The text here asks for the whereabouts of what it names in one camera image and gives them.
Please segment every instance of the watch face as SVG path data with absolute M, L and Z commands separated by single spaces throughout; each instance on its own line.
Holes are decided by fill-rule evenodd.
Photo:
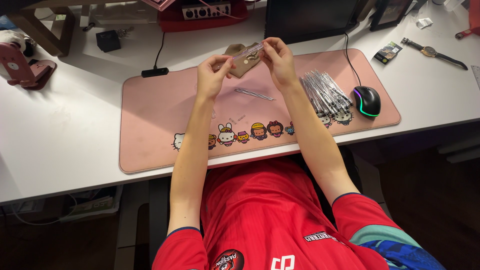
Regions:
M 435 51 L 434 48 L 429 47 L 429 46 L 423 47 L 423 50 L 424 50 L 426 53 L 431 54 L 431 55 L 437 54 L 437 51 Z

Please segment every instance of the black box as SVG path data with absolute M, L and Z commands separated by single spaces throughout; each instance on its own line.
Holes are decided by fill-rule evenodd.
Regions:
M 382 62 L 383 64 L 387 64 L 390 62 L 400 51 L 402 47 L 395 44 L 393 41 L 390 41 L 387 45 L 381 48 L 376 54 L 375 58 Z
M 103 52 L 120 49 L 120 40 L 115 30 L 105 31 L 96 34 L 96 45 Z

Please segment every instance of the ruler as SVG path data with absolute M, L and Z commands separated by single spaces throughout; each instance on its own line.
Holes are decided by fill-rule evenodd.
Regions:
M 475 80 L 477 80 L 477 84 L 479 85 L 480 89 L 480 67 L 479 66 L 471 66 L 473 75 L 475 76 Z

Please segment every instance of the hand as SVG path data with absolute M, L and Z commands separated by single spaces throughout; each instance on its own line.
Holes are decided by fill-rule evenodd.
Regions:
M 277 89 L 282 92 L 299 84 L 293 64 L 293 53 L 285 43 L 277 37 L 269 37 L 262 43 L 264 50 L 260 52 L 260 60 L 270 70 Z
M 225 62 L 222 68 L 214 72 L 212 66 L 215 63 Z M 231 68 L 237 68 L 233 64 L 233 59 L 228 55 L 212 55 L 207 60 L 198 65 L 197 71 L 197 97 L 215 100 L 225 77 L 232 78 L 228 73 Z

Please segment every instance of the pile of pens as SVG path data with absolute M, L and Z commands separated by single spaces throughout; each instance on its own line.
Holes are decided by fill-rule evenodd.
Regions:
M 305 78 L 300 77 L 300 82 L 317 114 L 333 117 L 340 112 L 350 113 L 352 99 L 345 95 L 327 73 L 319 73 L 315 69 L 311 73 L 305 73 Z
M 250 95 L 250 96 L 254 96 L 254 97 L 257 97 L 257 98 L 267 99 L 269 101 L 276 100 L 275 98 L 264 96 L 262 94 L 258 94 L 258 93 L 255 93 L 255 92 L 243 89 L 243 88 L 237 88 L 237 89 L 235 89 L 235 91 L 243 93 L 243 94 L 247 94 L 247 95 Z

